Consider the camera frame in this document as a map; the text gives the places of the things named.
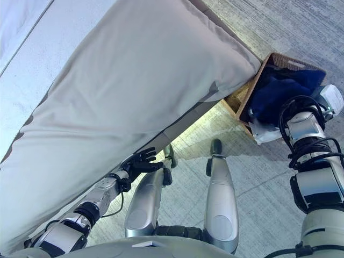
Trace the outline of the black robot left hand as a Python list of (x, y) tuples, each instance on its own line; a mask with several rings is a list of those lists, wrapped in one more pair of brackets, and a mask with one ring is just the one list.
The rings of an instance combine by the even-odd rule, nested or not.
[(134, 182), (141, 173), (152, 173), (164, 166), (163, 162), (155, 162), (155, 160), (155, 147), (146, 148), (132, 154), (120, 166), (121, 169), (128, 173), (128, 178), (123, 180), (123, 184), (128, 188), (129, 184)]

